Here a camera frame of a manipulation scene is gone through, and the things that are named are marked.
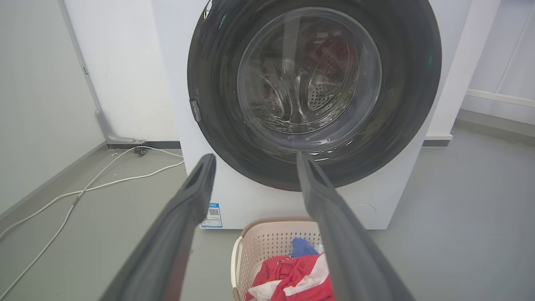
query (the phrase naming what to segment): washing machine door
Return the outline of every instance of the washing machine door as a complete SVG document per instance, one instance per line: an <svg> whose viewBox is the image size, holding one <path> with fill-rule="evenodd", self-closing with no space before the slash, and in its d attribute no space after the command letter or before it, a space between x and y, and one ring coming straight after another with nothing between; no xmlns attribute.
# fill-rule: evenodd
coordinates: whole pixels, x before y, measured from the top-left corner
<svg viewBox="0 0 535 301"><path fill-rule="evenodd" d="M191 43L188 88L226 163L298 191L298 152L336 187L396 157L429 114L440 68L427 0L212 0Z"/></svg>

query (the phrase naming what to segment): red clothing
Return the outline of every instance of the red clothing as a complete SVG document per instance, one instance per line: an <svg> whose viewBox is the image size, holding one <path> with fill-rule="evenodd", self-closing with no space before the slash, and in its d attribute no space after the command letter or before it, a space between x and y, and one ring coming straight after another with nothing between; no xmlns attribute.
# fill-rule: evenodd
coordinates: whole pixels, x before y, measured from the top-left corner
<svg viewBox="0 0 535 301"><path fill-rule="evenodd" d="M324 254L265 260L246 295L249 301L334 301Z"/></svg>

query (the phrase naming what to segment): front-loading washing machine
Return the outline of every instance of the front-loading washing machine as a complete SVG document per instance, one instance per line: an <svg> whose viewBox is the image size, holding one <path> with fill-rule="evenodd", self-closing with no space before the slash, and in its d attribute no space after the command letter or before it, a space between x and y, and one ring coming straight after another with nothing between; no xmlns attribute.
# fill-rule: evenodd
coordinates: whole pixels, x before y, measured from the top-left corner
<svg viewBox="0 0 535 301"><path fill-rule="evenodd" d="M154 0L186 169L217 155L203 228L307 216L296 154L386 229L430 122L441 40L427 0Z"/></svg>

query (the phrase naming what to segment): blue and white label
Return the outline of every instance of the blue and white label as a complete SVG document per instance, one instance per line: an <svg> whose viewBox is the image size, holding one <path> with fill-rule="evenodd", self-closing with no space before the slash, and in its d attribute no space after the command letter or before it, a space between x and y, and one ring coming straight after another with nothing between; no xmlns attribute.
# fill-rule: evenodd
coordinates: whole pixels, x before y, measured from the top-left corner
<svg viewBox="0 0 535 301"><path fill-rule="evenodd" d="M210 206L208 207L208 215L204 221L202 221L201 228L223 228L219 203L210 203Z"/></svg>

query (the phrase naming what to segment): white washing machine body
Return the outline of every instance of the white washing machine body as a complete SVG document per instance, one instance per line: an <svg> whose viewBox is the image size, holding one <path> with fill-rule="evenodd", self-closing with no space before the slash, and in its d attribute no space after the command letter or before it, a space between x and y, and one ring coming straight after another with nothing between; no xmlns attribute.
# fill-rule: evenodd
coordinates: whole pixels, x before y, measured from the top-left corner
<svg viewBox="0 0 535 301"><path fill-rule="evenodd" d="M238 172L222 159L221 151L211 146L198 126L189 101L188 57L199 16L209 17L213 12L206 10L203 1L154 0L153 8L186 170L190 172L204 154L212 153L217 157L211 208L218 209L219 215L212 212L211 220L203 223L202 227L243 229L250 222L267 217L308 216L301 192L269 187ZM393 159L356 182L337 188L367 229L388 227L416 162L435 106L436 101L419 130Z"/></svg>

